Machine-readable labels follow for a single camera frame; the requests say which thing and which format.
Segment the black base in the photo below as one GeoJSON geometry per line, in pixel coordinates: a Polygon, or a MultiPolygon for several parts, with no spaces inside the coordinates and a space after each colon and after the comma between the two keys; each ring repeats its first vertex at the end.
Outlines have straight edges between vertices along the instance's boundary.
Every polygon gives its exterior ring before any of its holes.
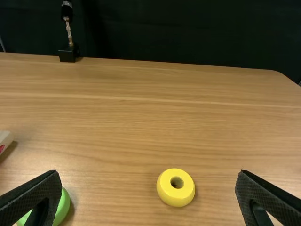
{"type": "Polygon", "coordinates": [[[61,62],[75,62],[79,57],[79,46],[75,43],[73,46],[65,46],[58,51],[61,62]]]}

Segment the table surface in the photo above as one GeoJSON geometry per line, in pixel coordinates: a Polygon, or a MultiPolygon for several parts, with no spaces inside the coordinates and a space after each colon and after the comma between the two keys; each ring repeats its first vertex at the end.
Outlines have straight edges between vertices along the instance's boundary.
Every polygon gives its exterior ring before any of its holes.
{"type": "Polygon", "coordinates": [[[301,88],[269,70],[0,54],[0,194],[56,169],[63,225],[243,225],[241,169],[301,197],[301,88]],[[161,202],[156,181],[187,171],[196,196],[161,202]]]}

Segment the black curtain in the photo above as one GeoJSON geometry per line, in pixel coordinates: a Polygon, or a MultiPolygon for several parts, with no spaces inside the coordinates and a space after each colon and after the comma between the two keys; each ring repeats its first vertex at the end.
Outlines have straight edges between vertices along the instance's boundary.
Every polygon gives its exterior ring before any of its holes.
{"type": "MultiPolygon", "coordinates": [[[[84,57],[272,69],[299,82],[301,1],[73,0],[84,57]]],[[[51,54],[67,42],[61,0],[1,0],[8,52],[51,54]]]]}

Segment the green object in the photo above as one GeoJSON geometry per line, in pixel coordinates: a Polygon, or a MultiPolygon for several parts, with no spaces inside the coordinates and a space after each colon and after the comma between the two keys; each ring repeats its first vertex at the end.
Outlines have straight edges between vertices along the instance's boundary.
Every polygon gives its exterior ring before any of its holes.
{"type": "MultiPolygon", "coordinates": [[[[64,220],[64,218],[66,217],[69,211],[69,207],[70,207],[70,196],[66,191],[66,189],[62,188],[61,199],[58,204],[57,211],[55,213],[55,219],[53,221],[52,226],[58,226],[64,220]]],[[[19,219],[17,221],[17,225],[24,226],[31,212],[32,211],[29,211],[21,219],[19,219]]]]}

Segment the yellow ring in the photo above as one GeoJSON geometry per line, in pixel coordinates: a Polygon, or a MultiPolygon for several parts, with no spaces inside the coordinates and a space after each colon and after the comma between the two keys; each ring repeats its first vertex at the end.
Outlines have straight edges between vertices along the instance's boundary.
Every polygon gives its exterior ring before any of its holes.
{"type": "Polygon", "coordinates": [[[196,189],[191,176],[184,170],[167,169],[158,177],[157,192],[167,205],[182,207],[192,201],[196,189]]]}

